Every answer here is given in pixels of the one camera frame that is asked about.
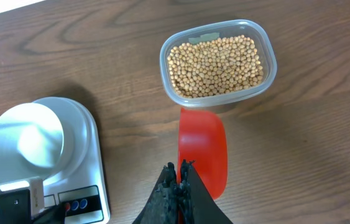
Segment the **plastic container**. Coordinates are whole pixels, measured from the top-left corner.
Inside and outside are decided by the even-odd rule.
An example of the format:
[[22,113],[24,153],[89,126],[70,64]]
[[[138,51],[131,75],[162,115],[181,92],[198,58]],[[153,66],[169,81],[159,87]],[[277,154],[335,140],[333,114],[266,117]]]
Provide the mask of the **plastic container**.
[[[262,83],[247,90],[239,90],[217,96],[206,96],[191,99],[177,95],[171,85],[168,69],[167,57],[169,56],[170,49],[172,49],[174,46],[179,46],[182,43],[189,42],[189,38],[196,38],[204,34],[212,34],[216,32],[219,33],[220,38],[245,35],[246,37],[250,37],[255,41],[255,47],[257,48],[257,53],[260,56],[259,60],[262,62],[261,66],[263,66],[264,72]],[[160,69],[163,87],[165,88],[168,96],[174,102],[187,107],[205,107],[245,100],[261,94],[273,83],[275,74],[277,73],[277,62],[275,60],[269,37],[263,28],[255,22],[245,19],[238,19],[200,26],[172,35],[165,41],[161,48]]]

